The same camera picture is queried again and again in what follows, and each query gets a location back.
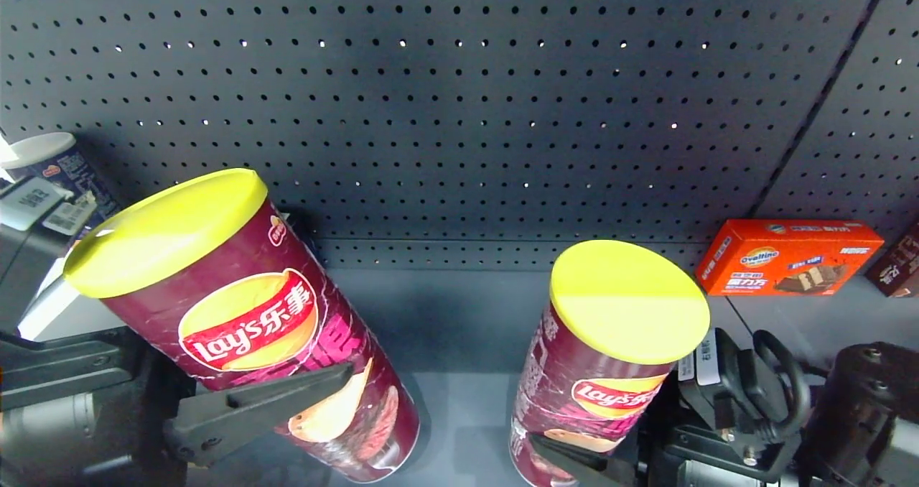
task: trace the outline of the screw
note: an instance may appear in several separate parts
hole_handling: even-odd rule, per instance
[[[754,451],[754,448],[749,447],[749,445],[745,447],[744,448],[744,464],[750,467],[754,467],[758,463],[759,463],[759,460],[756,460],[756,452]]]

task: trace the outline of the orange box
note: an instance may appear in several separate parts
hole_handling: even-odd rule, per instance
[[[696,278],[709,294],[834,294],[883,243],[859,221],[729,219]]]

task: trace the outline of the pegboard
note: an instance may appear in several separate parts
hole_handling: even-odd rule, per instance
[[[890,239],[919,213],[919,0],[880,0],[759,209],[858,218]]]
[[[131,200],[252,167],[322,238],[703,244],[868,1],[2,0],[0,126]]]
[[[585,238],[599,238],[585,234]],[[398,270],[549,270],[568,241],[443,241],[442,239],[320,239],[319,258],[327,267]],[[687,272],[695,270],[709,246],[702,243],[643,242]]]

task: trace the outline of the lay's chip canister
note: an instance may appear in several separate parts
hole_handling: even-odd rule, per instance
[[[276,428],[351,481],[392,474],[416,444],[416,406],[380,344],[252,170],[135,203],[73,248],[65,278],[208,389],[354,363],[344,388]]]
[[[511,415],[516,470],[535,487],[577,485],[526,435],[612,452],[708,329],[702,291],[661,255],[621,241],[566,249],[552,267],[549,306]]]

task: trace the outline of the yellow lid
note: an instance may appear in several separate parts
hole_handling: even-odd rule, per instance
[[[253,170],[221,170],[134,203],[73,247],[63,276],[86,297],[155,284],[239,231],[269,194]]]
[[[582,342],[639,365],[672,363],[709,330],[709,303],[673,262],[621,241],[566,249],[549,280],[555,311]]]

